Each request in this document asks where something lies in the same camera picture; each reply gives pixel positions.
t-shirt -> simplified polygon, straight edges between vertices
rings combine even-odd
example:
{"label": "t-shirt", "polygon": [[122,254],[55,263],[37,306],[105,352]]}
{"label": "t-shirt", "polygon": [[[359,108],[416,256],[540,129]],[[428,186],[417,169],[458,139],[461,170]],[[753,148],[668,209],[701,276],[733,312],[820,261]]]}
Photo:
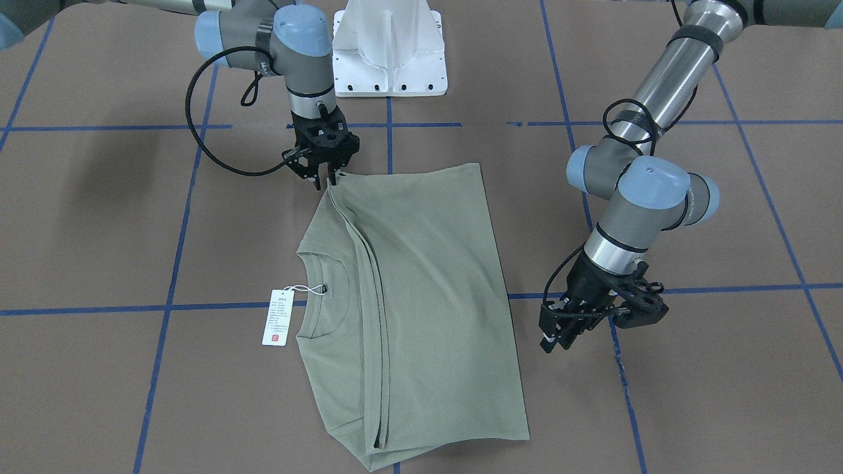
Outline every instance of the t-shirt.
{"label": "t-shirt", "polygon": [[480,166],[340,173],[298,247],[298,345],[328,433],[373,471],[465,439],[528,439]]}

clothing tag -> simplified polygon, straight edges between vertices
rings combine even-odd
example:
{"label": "clothing tag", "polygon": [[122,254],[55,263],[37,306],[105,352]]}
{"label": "clothing tag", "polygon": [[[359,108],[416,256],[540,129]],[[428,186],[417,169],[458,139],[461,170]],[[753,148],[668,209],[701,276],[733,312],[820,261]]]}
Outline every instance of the clothing tag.
{"label": "clothing tag", "polygon": [[290,329],[290,314],[293,312],[291,289],[273,289],[269,299],[269,312],[266,314],[264,327],[264,346],[286,346],[287,332]]}

